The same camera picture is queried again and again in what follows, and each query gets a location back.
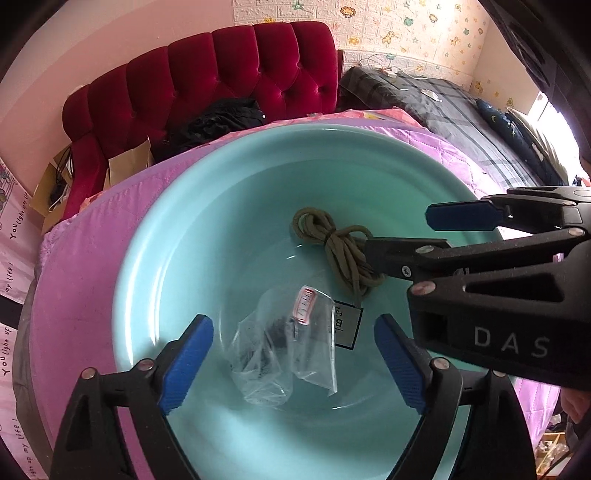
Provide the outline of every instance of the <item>white label with black border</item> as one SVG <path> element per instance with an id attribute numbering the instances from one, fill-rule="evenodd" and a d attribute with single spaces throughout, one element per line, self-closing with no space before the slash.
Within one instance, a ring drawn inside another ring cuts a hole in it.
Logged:
<path id="1" fill-rule="evenodd" d="M 353 350 L 363 309 L 335 300 L 335 345 Z"/>

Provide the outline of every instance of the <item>red upholstered bed frame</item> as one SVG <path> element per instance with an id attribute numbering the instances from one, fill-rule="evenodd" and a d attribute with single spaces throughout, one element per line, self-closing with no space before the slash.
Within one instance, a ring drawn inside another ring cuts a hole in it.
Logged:
<path id="1" fill-rule="evenodd" d="M 254 97 L 267 120 L 332 113 L 337 52 L 320 22 L 229 27 L 178 40 L 117 67 L 74 92 L 63 126 L 74 183 L 64 218 L 102 190 L 108 159 L 198 116 L 220 98 Z"/>

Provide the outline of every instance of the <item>plaid mattress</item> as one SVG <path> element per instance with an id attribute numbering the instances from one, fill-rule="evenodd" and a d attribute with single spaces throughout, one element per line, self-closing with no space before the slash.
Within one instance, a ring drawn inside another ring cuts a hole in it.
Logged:
<path id="1" fill-rule="evenodd" d="M 416 79 L 402 72 L 393 78 L 353 67 L 343 75 L 340 85 L 371 109 L 396 106 L 405 110 L 474 160 L 504 190 L 543 185 L 480 116 L 474 98 L 452 82 Z M 435 92 L 441 102 L 421 93 L 422 89 Z"/>

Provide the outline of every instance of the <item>brown rope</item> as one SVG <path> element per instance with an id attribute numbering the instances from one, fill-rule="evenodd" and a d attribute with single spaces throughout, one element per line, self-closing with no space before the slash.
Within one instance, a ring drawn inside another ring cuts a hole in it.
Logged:
<path id="1" fill-rule="evenodd" d="M 324 245 L 330 268 L 341 286 L 355 299 L 355 306 L 361 307 L 361 300 L 371 288 L 381 285 L 385 276 L 376 274 L 365 261 L 363 247 L 365 240 L 351 235 L 360 232 L 366 238 L 372 233 L 362 225 L 351 225 L 337 230 L 332 217 L 324 210 L 306 207 L 298 210 L 292 220 L 295 234 L 305 242 Z"/>

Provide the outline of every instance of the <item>red and white label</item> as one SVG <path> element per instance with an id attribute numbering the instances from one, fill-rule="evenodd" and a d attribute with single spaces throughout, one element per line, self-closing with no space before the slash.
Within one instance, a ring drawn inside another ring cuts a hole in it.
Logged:
<path id="1" fill-rule="evenodd" d="M 310 314 L 316 301 L 316 290 L 310 287 L 302 287 L 295 301 L 293 318 L 302 325 L 310 324 Z"/>

